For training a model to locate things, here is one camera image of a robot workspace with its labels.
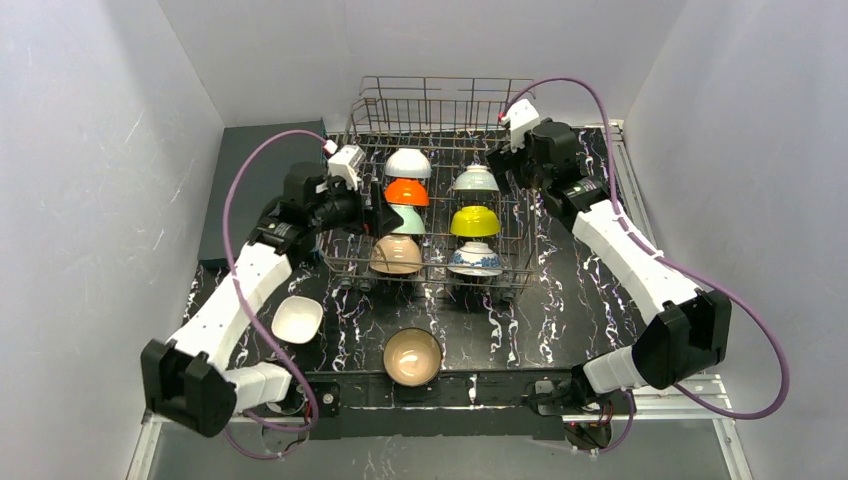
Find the green bowl dark exterior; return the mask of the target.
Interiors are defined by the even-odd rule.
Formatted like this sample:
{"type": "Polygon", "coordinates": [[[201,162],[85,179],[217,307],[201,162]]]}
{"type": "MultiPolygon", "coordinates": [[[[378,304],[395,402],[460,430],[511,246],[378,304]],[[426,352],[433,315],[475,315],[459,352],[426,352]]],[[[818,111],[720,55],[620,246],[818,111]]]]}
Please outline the green bowl dark exterior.
{"type": "Polygon", "coordinates": [[[495,176],[485,165],[468,165],[465,170],[455,179],[454,191],[459,192],[497,192],[499,186],[495,176]]]}

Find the celadon green bowl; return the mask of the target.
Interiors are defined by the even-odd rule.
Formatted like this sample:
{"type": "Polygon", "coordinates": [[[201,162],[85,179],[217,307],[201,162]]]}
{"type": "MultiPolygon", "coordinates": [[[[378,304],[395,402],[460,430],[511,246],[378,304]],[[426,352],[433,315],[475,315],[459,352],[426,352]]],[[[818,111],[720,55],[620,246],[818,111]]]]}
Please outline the celadon green bowl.
{"type": "Polygon", "coordinates": [[[403,223],[399,227],[393,229],[391,234],[424,235],[426,233],[424,221],[414,206],[391,204],[390,207],[403,220],[403,223]]]}

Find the orange rimmed white bowl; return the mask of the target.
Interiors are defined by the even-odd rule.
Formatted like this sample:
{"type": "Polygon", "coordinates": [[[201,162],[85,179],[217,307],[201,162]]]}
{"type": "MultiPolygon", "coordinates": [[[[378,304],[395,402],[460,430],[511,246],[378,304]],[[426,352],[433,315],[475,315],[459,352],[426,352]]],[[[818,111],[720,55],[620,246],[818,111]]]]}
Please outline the orange rimmed white bowl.
{"type": "Polygon", "coordinates": [[[416,179],[397,178],[385,189],[385,199],[390,204],[427,207],[429,196],[426,188],[416,179]]]}

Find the beige floral bowl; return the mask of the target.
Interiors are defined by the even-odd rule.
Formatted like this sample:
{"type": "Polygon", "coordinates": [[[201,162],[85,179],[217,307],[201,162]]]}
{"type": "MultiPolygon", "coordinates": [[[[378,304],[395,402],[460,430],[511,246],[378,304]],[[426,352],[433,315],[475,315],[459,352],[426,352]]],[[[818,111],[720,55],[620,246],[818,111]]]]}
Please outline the beige floral bowl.
{"type": "Polygon", "coordinates": [[[369,268],[378,273],[408,275],[422,267],[421,250],[408,235],[384,236],[372,248],[369,268]]]}

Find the white bowl blue band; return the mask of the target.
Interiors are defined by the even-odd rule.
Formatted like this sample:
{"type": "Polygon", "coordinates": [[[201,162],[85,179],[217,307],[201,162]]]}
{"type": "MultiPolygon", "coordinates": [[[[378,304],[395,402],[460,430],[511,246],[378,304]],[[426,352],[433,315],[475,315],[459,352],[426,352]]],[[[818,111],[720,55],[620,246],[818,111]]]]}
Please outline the white bowl blue band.
{"type": "Polygon", "coordinates": [[[421,150],[399,148],[386,160],[384,174],[392,178],[424,180],[431,177],[432,167],[421,150]]]}

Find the yellow bowl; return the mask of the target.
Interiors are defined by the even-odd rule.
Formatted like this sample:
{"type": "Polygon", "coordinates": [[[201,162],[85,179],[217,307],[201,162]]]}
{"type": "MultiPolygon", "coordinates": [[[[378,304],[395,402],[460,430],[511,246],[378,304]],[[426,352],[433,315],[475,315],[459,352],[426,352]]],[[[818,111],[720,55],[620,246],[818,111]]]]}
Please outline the yellow bowl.
{"type": "Polygon", "coordinates": [[[487,237],[497,235],[501,225],[497,214],[482,205],[460,208],[451,219],[450,233],[459,237],[487,237]]]}

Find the blue patterned bowl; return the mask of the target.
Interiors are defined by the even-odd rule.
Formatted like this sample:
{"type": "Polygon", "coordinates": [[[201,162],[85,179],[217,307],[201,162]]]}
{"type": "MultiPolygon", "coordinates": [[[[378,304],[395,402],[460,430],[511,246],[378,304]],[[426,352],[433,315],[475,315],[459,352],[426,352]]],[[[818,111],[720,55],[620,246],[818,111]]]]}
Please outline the blue patterned bowl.
{"type": "Polygon", "coordinates": [[[499,255],[485,242],[468,241],[456,249],[448,270],[466,276],[493,277],[503,273],[499,255]]]}

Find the white square bowl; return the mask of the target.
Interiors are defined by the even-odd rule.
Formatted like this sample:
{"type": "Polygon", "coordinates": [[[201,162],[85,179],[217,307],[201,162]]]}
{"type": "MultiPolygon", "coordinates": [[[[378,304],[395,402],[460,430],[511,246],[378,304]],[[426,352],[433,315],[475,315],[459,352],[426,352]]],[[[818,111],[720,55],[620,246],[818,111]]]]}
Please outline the white square bowl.
{"type": "Polygon", "coordinates": [[[323,314],[323,306],[316,300],[290,296],[277,308],[272,319],[271,332],[283,342],[306,344],[316,336],[323,314]]]}

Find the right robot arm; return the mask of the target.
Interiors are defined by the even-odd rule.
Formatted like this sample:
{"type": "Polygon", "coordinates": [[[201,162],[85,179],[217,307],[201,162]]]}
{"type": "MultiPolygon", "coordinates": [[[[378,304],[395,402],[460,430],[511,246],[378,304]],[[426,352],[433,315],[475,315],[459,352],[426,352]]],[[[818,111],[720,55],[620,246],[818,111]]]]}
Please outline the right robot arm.
{"type": "Polygon", "coordinates": [[[604,181],[582,172],[569,125],[550,119],[504,125],[507,138],[486,154],[499,189],[536,191],[547,213],[612,272],[646,324],[633,345],[574,367],[566,393],[591,401],[620,389],[665,389],[721,363],[732,310],[727,296],[662,264],[604,181]]]}

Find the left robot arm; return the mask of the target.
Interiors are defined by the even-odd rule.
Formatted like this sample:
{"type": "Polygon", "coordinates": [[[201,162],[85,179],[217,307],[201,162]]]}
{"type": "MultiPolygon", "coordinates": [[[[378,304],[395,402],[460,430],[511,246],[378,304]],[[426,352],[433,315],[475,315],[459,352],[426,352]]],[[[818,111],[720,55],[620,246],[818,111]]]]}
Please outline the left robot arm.
{"type": "Polygon", "coordinates": [[[221,433],[230,418],[285,399],[304,375],[290,360],[231,370],[231,353],[247,326],[261,327],[257,311],[315,248],[319,233],[343,229],[377,236],[401,226],[378,182],[323,172],[298,163],[246,238],[229,273],[191,319],[167,341],[153,339],[140,355],[147,408],[204,437],[221,433]]]}

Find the dark grey flat box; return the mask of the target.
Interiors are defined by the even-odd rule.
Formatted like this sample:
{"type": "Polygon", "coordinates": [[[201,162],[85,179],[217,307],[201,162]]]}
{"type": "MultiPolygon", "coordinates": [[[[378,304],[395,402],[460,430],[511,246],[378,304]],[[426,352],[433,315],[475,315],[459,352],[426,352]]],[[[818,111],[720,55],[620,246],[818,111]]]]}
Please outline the dark grey flat box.
{"type": "MultiPolygon", "coordinates": [[[[200,265],[208,268],[226,265],[222,217],[232,181],[244,161],[258,146],[268,138],[288,130],[307,130],[321,136],[326,133],[325,124],[320,118],[303,122],[227,127],[223,130],[197,255],[200,265]]],[[[287,136],[260,152],[239,182],[231,204],[230,237],[235,253],[254,228],[262,208],[283,193],[284,178],[291,166],[299,162],[318,163],[322,159],[319,142],[304,135],[287,136]]]]}

